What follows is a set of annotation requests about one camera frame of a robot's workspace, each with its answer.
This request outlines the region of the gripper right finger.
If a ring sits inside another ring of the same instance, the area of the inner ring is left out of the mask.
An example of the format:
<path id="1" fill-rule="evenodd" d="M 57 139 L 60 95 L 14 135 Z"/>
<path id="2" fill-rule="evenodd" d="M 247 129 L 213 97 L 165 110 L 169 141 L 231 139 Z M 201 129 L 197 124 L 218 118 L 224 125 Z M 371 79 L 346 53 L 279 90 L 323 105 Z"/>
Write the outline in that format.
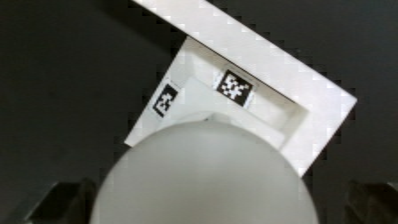
<path id="1" fill-rule="evenodd" d="M 398 184 L 348 182 L 343 224 L 398 224 Z"/>

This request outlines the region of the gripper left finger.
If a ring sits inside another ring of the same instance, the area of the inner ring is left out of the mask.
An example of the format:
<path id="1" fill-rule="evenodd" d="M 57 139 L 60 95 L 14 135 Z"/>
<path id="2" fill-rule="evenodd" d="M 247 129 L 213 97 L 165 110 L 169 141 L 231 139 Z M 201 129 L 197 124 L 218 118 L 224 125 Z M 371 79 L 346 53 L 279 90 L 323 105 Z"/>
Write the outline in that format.
<path id="1" fill-rule="evenodd" d="M 35 188 L 0 224 L 89 224 L 98 187 L 89 178 Z"/>

